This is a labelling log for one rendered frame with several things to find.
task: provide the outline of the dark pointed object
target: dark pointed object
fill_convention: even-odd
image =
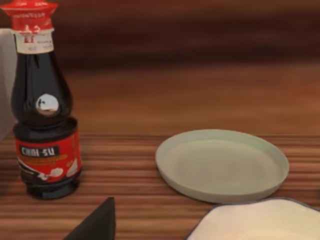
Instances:
[[[109,197],[64,240],[115,240],[115,199]]]

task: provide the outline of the black bottle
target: black bottle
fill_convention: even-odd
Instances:
[[[57,6],[44,0],[1,6],[12,17],[18,54],[11,106],[20,175],[27,192],[42,200],[73,193],[82,169],[72,95],[52,41],[50,16]]]

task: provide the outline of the blue rim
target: blue rim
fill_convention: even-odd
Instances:
[[[222,204],[218,204],[216,206],[214,206],[213,208],[211,208],[201,219],[200,221],[197,223],[197,225],[191,230],[191,232],[186,236],[186,238],[184,240],[188,240],[188,238],[192,235],[192,233],[196,230],[196,228],[199,226],[199,224],[202,222],[202,220],[212,211],[214,211],[216,208],[222,207],[222,206],[238,206],[238,205],[248,205],[248,204],[256,204],[256,203],[262,203],[262,202],[266,202],[266,201],[270,201],[270,200],[287,200],[290,202],[294,202],[296,204],[299,204],[301,206],[304,206],[308,209],[312,209],[318,213],[320,213],[320,209],[316,209],[315,207],[312,207],[306,203],[294,200],[292,198],[289,197],[272,197],[272,198],[267,198],[267,199],[262,199],[262,200],[258,200],[258,201],[247,201],[247,202],[243,202],[243,203],[222,203]]]

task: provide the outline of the wooden wall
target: wooden wall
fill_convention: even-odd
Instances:
[[[54,40],[65,68],[309,61],[320,56],[318,0],[56,2]],[[1,13],[0,27],[9,26]]]

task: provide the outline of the bottle base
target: bottle base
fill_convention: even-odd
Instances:
[[[78,178],[69,181],[60,187],[34,187],[27,186],[26,192],[34,199],[38,200],[57,200],[73,194],[79,187]]]

